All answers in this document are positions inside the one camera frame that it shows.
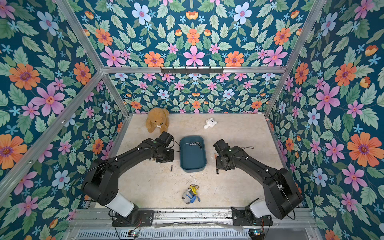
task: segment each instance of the metal grille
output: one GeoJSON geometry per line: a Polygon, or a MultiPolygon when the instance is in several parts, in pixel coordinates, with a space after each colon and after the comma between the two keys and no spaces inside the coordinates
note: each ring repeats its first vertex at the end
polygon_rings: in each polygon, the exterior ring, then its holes
{"type": "MultiPolygon", "coordinates": [[[[128,237],[129,230],[118,229],[120,239],[133,239],[128,237]]],[[[140,231],[137,239],[248,239],[246,232],[231,229],[144,229],[140,231]]],[[[109,230],[81,230],[77,240],[119,239],[114,229],[109,230]]]]}

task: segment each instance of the blue plastic tray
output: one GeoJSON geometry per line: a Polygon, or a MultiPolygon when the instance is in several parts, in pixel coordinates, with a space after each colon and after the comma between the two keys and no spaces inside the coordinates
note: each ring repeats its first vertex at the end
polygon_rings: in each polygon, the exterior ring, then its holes
{"type": "Polygon", "coordinates": [[[204,140],[200,136],[188,136],[180,140],[180,167],[186,172],[200,172],[207,164],[204,140]]]}

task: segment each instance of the beige floor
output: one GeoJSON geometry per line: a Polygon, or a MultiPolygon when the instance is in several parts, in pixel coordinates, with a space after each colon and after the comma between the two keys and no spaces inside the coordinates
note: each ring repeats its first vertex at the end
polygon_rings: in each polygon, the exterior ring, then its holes
{"type": "MultiPolygon", "coordinates": [[[[137,146],[144,139],[155,139],[160,135],[159,129],[148,133],[146,117],[133,116],[118,154],[137,146]]],[[[229,146],[254,146],[255,149],[246,149],[249,155],[271,167],[282,168],[262,114],[171,114],[169,120],[168,132],[177,142],[190,135],[203,137],[207,166],[201,172],[184,172],[180,168],[179,153],[175,152],[174,162],[158,164],[145,160],[126,171],[119,179],[119,191],[139,207],[244,207],[263,197],[262,186],[243,170],[220,170],[220,174],[216,174],[213,144],[221,138],[229,146]],[[211,117],[218,124],[204,129],[206,119],[211,117]],[[190,184],[199,185],[201,202],[186,205],[181,196],[190,184]]],[[[179,150],[179,146],[176,144],[174,149],[179,150]]]]}

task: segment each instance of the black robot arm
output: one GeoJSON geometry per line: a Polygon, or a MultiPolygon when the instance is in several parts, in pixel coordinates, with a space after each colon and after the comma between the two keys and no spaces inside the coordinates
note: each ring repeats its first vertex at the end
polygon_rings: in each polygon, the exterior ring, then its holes
{"type": "Polygon", "coordinates": [[[214,148],[219,154],[216,158],[218,169],[240,168],[263,186],[266,205],[276,218],[283,219],[302,202],[303,197],[285,168],[277,170],[264,165],[242,148],[229,147],[223,139],[217,141],[214,148]]]}

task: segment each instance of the white stuffed toy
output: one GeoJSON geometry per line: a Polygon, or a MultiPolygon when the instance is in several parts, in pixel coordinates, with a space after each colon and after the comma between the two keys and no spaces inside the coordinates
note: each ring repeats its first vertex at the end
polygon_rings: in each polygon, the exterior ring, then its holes
{"type": "Polygon", "coordinates": [[[206,120],[205,123],[206,125],[204,125],[204,129],[207,129],[208,127],[213,127],[217,124],[217,122],[213,118],[206,120]]]}

